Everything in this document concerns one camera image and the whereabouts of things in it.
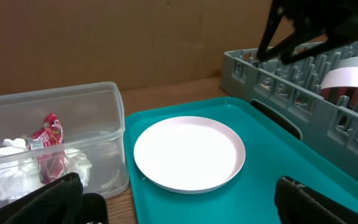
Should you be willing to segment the red snack wrapper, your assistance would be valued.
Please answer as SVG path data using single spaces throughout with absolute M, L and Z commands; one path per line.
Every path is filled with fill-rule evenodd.
M 63 144 L 63 128 L 54 113 L 50 113 L 43 121 L 42 127 L 34 132 L 27 141 L 30 150 Z M 65 173 L 65 151 L 57 151 L 35 157 L 38 163 L 40 181 L 49 184 Z

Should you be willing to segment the grey dishwasher rack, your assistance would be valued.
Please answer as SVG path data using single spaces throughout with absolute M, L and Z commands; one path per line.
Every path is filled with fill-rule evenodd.
M 301 140 L 358 181 L 358 90 L 322 91 L 341 60 L 358 56 L 358 42 L 284 65 L 257 60 L 256 49 L 224 53 L 220 87 L 283 118 Z

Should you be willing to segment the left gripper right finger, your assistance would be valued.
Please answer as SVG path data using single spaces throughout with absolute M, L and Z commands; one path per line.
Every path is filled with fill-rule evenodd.
M 289 176 L 277 180 L 274 202 L 284 224 L 358 224 L 358 213 Z

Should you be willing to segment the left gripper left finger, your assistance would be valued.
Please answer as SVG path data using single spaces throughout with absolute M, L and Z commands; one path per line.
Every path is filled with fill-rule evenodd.
M 82 196 L 79 175 L 69 173 L 0 208 L 0 224 L 74 223 Z

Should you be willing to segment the teal serving tray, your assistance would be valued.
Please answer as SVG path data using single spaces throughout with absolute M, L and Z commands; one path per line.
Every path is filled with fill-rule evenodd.
M 203 194 L 160 188 L 141 173 L 134 144 L 151 125 L 177 116 L 200 116 L 234 130 L 246 149 L 241 171 Z M 279 178 L 289 176 L 358 213 L 358 182 L 247 102 L 222 97 L 134 113 L 126 118 L 124 146 L 139 223 L 278 223 Z

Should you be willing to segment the black tray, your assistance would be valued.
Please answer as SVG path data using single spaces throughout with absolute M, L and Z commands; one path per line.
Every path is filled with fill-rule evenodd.
M 96 193 L 83 195 L 81 222 L 85 224 L 109 224 L 107 205 L 102 195 Z

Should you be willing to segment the clear plastic bin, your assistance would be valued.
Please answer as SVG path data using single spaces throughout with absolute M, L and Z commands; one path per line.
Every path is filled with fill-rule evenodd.
M 30 150 L 27 141 L 54 113 L 63 128 L 63 144 Z M 69 86 L 0 96 L 0 147 L 5 139 L 22 138 L 26 152 L 1 156 L 0 164 L 67 149 L 78 149 L 92 164 L 83 190 L 105 198 L 129 184 L 123 136 L 124 107 L 113 82 Z M 15 200 L 0 200 L 0 208 Z

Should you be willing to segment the large white plate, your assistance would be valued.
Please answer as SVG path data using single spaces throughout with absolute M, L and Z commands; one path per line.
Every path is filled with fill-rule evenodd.
M 203 194 L 232 180 L 246 149 L 229 126 L 200 116 L 159 121 L 137 138 L 134 161 L 155 185 L 179 194 Z

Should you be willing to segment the white napkin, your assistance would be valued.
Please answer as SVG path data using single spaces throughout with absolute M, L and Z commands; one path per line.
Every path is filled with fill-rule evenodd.
M 5 139 L 2 145 L 0 157 L 27 151 L 26 142 L 22 138 Z M 65 172 L 76 172 L 80 176 L 81 183 L 86 187 L 92 168 L 86 154 L 78 149 L 67 149 L 65 153 Z M 32 157 L 0 164 L 0 200 L 17 200 L 43 187 L 39 171 Z

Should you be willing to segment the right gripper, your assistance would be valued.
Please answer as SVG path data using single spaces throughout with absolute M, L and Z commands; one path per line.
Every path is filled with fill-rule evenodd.
M 277 0 L 275 4 L 257 51 L 261 62 L 280 56 L 282 63 L 290 64 L 358 40 L 358 0 Z M 269 48 L 284 16 L 291 21 L 293 33 Z M 295 55 L 297 46 L 321 35 L 327 36 L 325 42 Z

